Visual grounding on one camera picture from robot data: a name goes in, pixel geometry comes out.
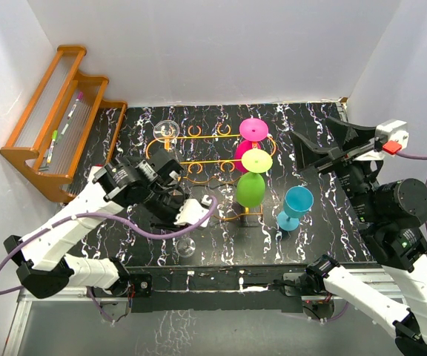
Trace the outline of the clear wine glass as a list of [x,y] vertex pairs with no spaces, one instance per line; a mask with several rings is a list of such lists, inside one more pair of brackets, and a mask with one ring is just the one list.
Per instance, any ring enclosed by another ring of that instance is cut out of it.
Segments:
[[164,150],[173,156],[178,162],[181,162],[183,160],[183,156],[176,148],[179,134],[179,125],[173,120],[163,120],[155,124],[153,127],[154,139],[161,142]]
[[190,237],[183,237],[176,241],[175,250],[180,257],[189,258],[196,250],[196,243]]

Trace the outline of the blue wine glass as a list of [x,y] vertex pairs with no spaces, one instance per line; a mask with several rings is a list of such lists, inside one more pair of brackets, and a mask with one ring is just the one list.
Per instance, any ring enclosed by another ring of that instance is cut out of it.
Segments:
[[277,224],[284,231],[293,231],[299,227],[299,220],[306,215],[314,204],[313,194],[304,186],[294,186],[287,190],[283,201],[283,210],[277,216]]

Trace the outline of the pink wine glass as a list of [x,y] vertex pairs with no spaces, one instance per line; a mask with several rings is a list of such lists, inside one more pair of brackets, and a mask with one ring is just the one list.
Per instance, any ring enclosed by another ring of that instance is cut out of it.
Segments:
[[242,137],[242,141],[237,146],[234,154],[235,168],[242,173],[247,173],[248,170],[242,164],[241,158],[246,151],[253,148],[260,148],[259,143],[264,140],[269,133],[268,125],[261,119],[244,119],[240,123],[239,133]]

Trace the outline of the green wine glass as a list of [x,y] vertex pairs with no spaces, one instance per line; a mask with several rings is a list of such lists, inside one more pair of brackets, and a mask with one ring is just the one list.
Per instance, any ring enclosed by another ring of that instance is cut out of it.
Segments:
[[273,160],[269,153],[258,148],[246,151],[241,158],[246,169],[236,187],[236,201],[245,208],[255,208],[260,205],[265,196],[265,180],[262,176],[269,171]]

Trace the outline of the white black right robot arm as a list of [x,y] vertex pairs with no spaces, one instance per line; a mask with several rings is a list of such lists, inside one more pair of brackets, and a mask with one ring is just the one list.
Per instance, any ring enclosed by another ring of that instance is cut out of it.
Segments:
[[427,186],[408,178],[381,185],[384,159],[408,144],[407,124],[390,120],[375,127],[326,120],[335,146],[327,148],[293,132],[297,168],[335,173],[360,221],[368,251],[396,283],[402,303],[378,292],[328,255],[308,265],[293,286],[346,300],[385,329],[404,355],[427,355]]

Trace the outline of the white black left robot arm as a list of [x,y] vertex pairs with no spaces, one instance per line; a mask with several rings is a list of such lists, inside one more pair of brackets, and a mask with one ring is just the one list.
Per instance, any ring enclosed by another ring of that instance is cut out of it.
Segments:
[[39,299],[68,286],[104,289],[114,296],[126,293],[130,277],[118,259],[74,257],[69,251],[132,205],[172,224],[185,202],[173,195],[183,171],[175,155],[164,150],[150,159],[121,156],[98,168],[83,190],[40,229],[4,241],[22,286]]

